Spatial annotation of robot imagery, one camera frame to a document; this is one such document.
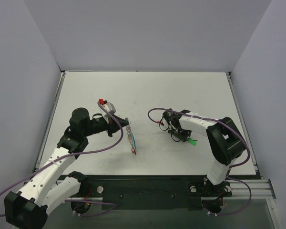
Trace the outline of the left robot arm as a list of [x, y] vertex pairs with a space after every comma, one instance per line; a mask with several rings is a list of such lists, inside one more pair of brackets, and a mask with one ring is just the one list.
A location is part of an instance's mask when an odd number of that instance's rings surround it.
[[4, 199], [6, 222], [19, 229], [41, 229], [49, 214], [72, 195], [84, 196], [89, 185], [87, 176], [72, 172], [61, 184], [53, 187], [61, 174], [79, 157], [88, 145], [88, 137], [107, 132], [109, 137], [129, 124], [117, 117], [112, 104], [101, 105], [101, 113], [89, 116], [85, 108], [72, 112], [69, 126], [48, 161], [37, 170], [17, 193]]

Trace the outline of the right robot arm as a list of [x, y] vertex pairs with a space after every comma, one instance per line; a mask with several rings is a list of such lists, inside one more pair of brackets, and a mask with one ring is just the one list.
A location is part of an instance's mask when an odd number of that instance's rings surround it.
[[229, 117], [208, 120], [188, 110], [176, 113], [171, 109], [163, 112], [162, 119], [168, 124], [167, 131], [176, 142], [193, 143], [193, 132], [208, 138], [215, 160], [203, 188], [208, 195], [216, 194], [229, 175], [231, 166], [246, 151], [244, 139], [233, 120]]

